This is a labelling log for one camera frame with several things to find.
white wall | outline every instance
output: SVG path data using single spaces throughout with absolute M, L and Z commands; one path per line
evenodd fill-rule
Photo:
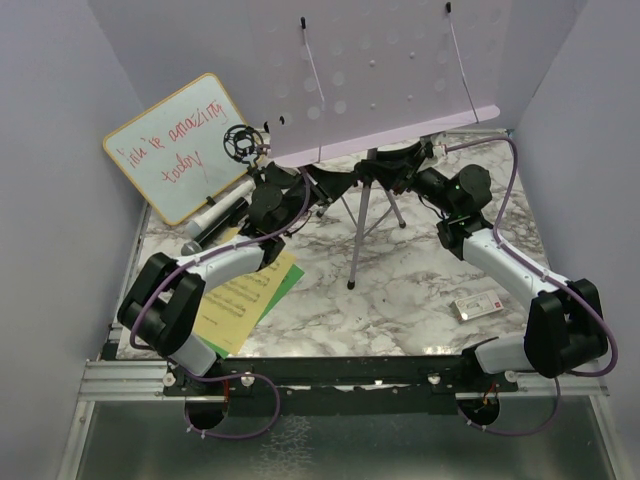
M 586 0 L 513 0 L 496 104 L 486 127 L 515 128 Z
M 142 207 L 102 137 L 141 110 L 83 0 L 0 2 L 0 477 L 57 474 Z
M 516 130 L 522 183 L 561 273 L 596 283 L 620 345 L 607 377 L 640 474 L 640 3 L 591 0 Z
M 248 122 L 266 120 L 243 0 L 88 2 L 145 108 L 213 72 Z
M 487 126 L 515 128 L 586 0 L 513 0 L 497 97 Z M 259 62 L 242 0 L 89 0 L 145 108 L 204 72 L 221 78 L 246 119 L 262 125 Z

marble surface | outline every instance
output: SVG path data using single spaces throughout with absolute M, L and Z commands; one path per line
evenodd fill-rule
M 454 145 L 478 136 L 449 134 L 447 143 Z M 364 152 L 322 165 L 347 170 L 362 158 Z M 483 211 L 493 221 L 511 172 L 511 151 L 506 143 L 477 146 L 448 155 L 438 169 L 452 176 L 470 163 L 482 165 L 491 173 L 494 199 Z M 352 188 L 344 197 L 354 213 L 360 193 L 360 188 Z M 396 199 L 407 228 L 398 228 L 391 214 L 366 238 L 354 290 L 347 290 L 346 283 L 355 227 L 341 202 L 332 205 L 322 219 L 313 215 L 300 232 L 287 239 L 286 249 L 297 256 L 296 263 L 305 274 L 256 326 L 239 356 L 449 354 L 490 337 L 523 332 L 523 307 L 493 279 L 442 248 L 435 213 L 422 206 L 414 194 Z M 384 192 L 374 184 L 367 224 L 371 225 L 388 206 Z M 164 225 L 152 212 L 135 268 L 158 251 L 179 255 L 188 239 L 184 226 Z M 546 263 L 519 181 L 502 233 L 534 260 Z M 497 291 L 504 310 L 460 324 L 451 303 L 489 289 Z M 155 358 L 151 352 L 133 350 L 128 338 L 129 332 L 124 329 L 117 358 Z

small box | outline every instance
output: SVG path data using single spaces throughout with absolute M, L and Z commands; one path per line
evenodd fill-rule
M 451 307 L 455 310 L 456 316 L 461 323 L 498 312 L 504 308 L 495 290 L 488 290 L 456 300 L 451 304 Z

glass panel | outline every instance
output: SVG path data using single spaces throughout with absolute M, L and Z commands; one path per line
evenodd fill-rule
M 588 397 L 569 397 L 555 424 L 502 438 L 457 416 L 426 414 L 283 417 L 257 439 L 185 433 L 179 402 L 97 404 L 81 479 L 613 479 Z M 503 399 L 496 426 L 543 421 L 549 398 Z M 227 419 L 226 432 L 262 419 Z

screw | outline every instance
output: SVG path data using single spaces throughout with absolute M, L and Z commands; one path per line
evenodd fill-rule
M 255 382 L 256 379 L 254 377 L 241 377 L 240 378 L 240 383 L 242 383 L 245 387 L 249 388 L 251 385 L 253 385 L 253 382 Z
M 176 377 L 173 373 L 169 372 L 162 377 L 162 384 L 165 387 L 173 387 L 176 384 Z
M 429 375 L 427 377 L 427 380 L 429 380 L 429 383 L 431 385 L 438 385 L 440 383 L 440 375 L 438 375 L 437 373 L 434 373 L 432 375 Z
M 518 381 L 518 374 L 513 370 L 507 370 L 504 372 L 504 378 L 506 378 L 509 383 L 516 383 Z

